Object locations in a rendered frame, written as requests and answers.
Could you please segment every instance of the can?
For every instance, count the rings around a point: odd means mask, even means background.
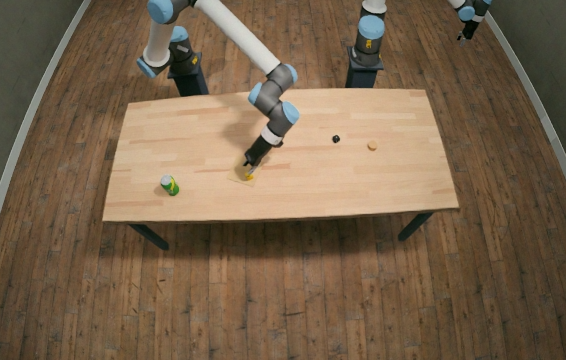
[[[163,175],[161,178],[161,187],[163,187],[170,196],[174,196],[179,193],[179,186],[176,185],[176,181],[174,181],[172,175]]]

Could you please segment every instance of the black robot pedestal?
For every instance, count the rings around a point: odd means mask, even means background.
[[[347,69],[346,88],[373,88],[376,81],[376,72],[383,70],[383,61],[379,59],[374,66],[362,66],[352,59],[352,47],[347,47],[347,56],[350,59],[350,66]]]
[[[189,74],[177,75],[172,71],[167,74],[168,79],[174,80],[181,97],[210,93],[205,83],[203,69],[201,69],[201,53],[196,53],[196,58],[198,59],[196,67]]]

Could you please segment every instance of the white baseboard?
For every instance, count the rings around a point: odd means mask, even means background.
[[[543,125],[543,128],[547,133],[547,137],[550,140],[550,143],[552,144],[552,148],[554,149],[556,158],[559,160],[559,164],[561,165],[561,170],[563,170],[563,175],[565,176],[565,180],[566,180],[565,150],[563,149],[563,145],[561,145],[561,141],[556,135],[554,126],[552,126],[550,117],[547,115],[547,111],[545,111],[545,107],[543,106],[543,103],[541,102],[539,95],[536,93],[536,90],[534,89],[534,86],[532,85],[530,78],[527,76],[525,69],[523,69],[523,65],[521,65],[521,62],[514,53],[514,50],[510,46],[510,43],[505,38],[505,35],[503,35],[503,32],[496,24],[496,21],[494,21],[492,14],[488,12],[487,15],[485,16],[485,21],[490,25],[490,28],[494,32],[494,35],[496,35],[496,38],[501,43],[501,46],[503,47],[503,50],[505,50],[507,57],[510,59],[512,66],[514,67],[514,70],[516,70],[516,73],[519,75],[519,78],[521,79],[521,82],[523,83],[523,87],[525,87],[525,91],[527,91],[527,95],[530,97],[530,100],[532,100],[532,105],[534,105],[534,108],[536,109],[536,113],[539,115],[539,119],[541,119],[541,124]]]
[[[72,34],[74,34],[74,30],[81,21],[85,10],[90,5],[91,0],[84,0],[81,6],[79,7],[76,15],[74,15],[74,19],[70,23],[70,26],[65,31],[65,35],[61,39],[59,46],[56,48],[54,55],[52,56],[52,60],[50,60],[50,64],[47,66],[45,70],[45,74],[39,83],[36,92],[34,93],[34,97],[32,98],[32,102],[25,113],[25,118],[23,119],[23,123],[21,123],[21,127],[19,128],[19,132],[16,135],[16,140],[14,141],[14,145],[12,146],[12,151],[10,151],[10,156],[7,159],[7,163],[5,165],[5,169],[3,170],[3,176],[1,176],[0,181],[0,215],[1,209],[3,208],[3,203],[5,202],[5,196],[7,195],[8,187],[10,186],[10,181],[12,180],[12,175],[14,174],[14,169],[16,168],[16,162],[19,159],[19,155],[21,154],[21,150],[23,149],[23,144],[25,143],[25,137],[27,136],[28,131],[30,130],[30,125],[32,125],[32,121],[34,120],[34,115],[36,114],[36,110],[39,108],[39,104],[41,103],[41,98],[47,89],[48,84],[50,83],[50,79],[54,74],[54,69],[61,60],[61,55],[65,51],[67,44],[70,42],[72,38]]]

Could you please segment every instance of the black table leg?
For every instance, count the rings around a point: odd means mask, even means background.
[[[130,224],[132,229],[136,230],[139,234],[143,235],[144,238],[150,240],[150,242],[158,246],[161,250],[169,250],[170,245],[168,245],[165,240],[161,239],[152,229],[143,224]]]
[[[426,222],[427,219],[430,218],[430,216],[432,216],[432,213],[416,215],[414,219],[410,221],[410,223],[407,224],[407,226],[403,228],[403,230],[401,230],[401,232],[399,233],[399,241],[405,241],[412,234],[414,234],[414,232],[418,230],[418,228],[423,225],[423,223]]]

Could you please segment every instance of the wooden table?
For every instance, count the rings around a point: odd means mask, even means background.
[[[421,213],[399,235],[405,240],[433,211],[458,208],[425,91],[288,90],[282,100],[301,118],[253,187],[227,179],[268,121],[247,95],[129,104],[103,221],[130,224],[167,249],[144,224]],[[178,195],[160,187],[164,174],[174,176]]]

